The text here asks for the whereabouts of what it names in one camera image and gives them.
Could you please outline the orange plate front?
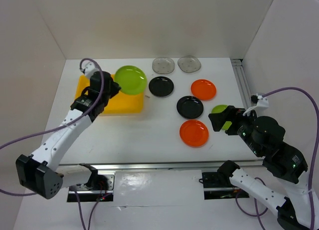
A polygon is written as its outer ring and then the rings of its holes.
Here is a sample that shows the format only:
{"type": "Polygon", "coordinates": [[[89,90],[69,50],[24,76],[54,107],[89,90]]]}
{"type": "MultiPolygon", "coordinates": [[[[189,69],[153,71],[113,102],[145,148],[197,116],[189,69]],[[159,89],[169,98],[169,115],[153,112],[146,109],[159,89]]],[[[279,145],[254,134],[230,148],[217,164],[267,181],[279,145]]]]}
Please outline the orange plate front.
{"type": "Polygon", "coordinates": [[[208,128],[198,120],[185,121],[180,126],[179,135],[183,143],[194,148],[202,147],[209,139],[208,128]]]}

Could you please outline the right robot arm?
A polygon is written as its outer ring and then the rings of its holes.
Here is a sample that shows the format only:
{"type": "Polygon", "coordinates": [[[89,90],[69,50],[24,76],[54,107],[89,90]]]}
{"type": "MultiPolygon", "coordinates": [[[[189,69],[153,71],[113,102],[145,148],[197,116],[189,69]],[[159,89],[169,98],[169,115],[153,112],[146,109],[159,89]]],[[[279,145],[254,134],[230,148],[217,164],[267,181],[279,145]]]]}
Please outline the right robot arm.
{"type": "Polygon", "coordinates": [[[286,195],[279,194],[250,177],[233,161],[223,163],[218,182],[239,187],[267,207],[285,230],[317,230],[319,228],[319,200],[310,187],[310,171],[298,149],[283,141],[285,129],[269,117],[249,115],[245,109],[228,106],[220,113],[208,116],[213,130],[219,132],[225,122],[232,124],[227,135],[238,135],[262,165],[283,185],[286,195]]]}

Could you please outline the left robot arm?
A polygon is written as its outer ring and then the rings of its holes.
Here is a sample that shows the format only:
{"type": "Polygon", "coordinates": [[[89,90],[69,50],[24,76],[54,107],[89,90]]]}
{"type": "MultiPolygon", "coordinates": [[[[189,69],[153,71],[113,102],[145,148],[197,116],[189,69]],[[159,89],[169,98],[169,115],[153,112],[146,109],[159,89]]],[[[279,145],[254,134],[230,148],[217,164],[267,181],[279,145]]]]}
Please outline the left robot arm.
{"type": "Polygon", "coordinates": [[[20,155],[16,162],[22,186],[46,199],[53,198],[61,188],[81,184],[91,190],[105,178],[89,164],[61,167],[59,164],[81,133],[104,111],[109,100],[120,87],[108,72],[95,72],[80,97],[72,103],[61,129],[54,132],[44,144],[29,156],[20,155]]]}

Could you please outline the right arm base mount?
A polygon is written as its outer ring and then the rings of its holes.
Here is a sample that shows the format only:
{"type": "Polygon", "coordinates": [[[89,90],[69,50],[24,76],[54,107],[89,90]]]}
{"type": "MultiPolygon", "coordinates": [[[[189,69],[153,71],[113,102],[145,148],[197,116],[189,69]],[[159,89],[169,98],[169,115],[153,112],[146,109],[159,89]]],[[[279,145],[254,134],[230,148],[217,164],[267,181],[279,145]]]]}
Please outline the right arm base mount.
{"type": "Polygon", "coordinates": [[[249,198],[249,194],[228,183],[218,172],[202,172],[198,180],[203,186],[205,200],[249,198]]]}

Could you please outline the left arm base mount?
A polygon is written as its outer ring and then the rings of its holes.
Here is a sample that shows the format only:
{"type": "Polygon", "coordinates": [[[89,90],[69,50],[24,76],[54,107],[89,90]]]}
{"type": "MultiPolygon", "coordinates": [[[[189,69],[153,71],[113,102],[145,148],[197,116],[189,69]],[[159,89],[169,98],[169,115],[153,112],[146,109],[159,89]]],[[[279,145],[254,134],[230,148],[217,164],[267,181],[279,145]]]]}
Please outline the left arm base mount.
{"type": "Polygon", "coordinates": [[[77,202],[74,190],[78,193],[79,200],[82,203],[93,203],[99,199],[101,202],[112,202],[114,199],[115,187],[115,171],[98,170],[98,179],[93,187],[88,187],[85,184],[76,184],[74,187],[69,187],[67,202],[77,202]]]}

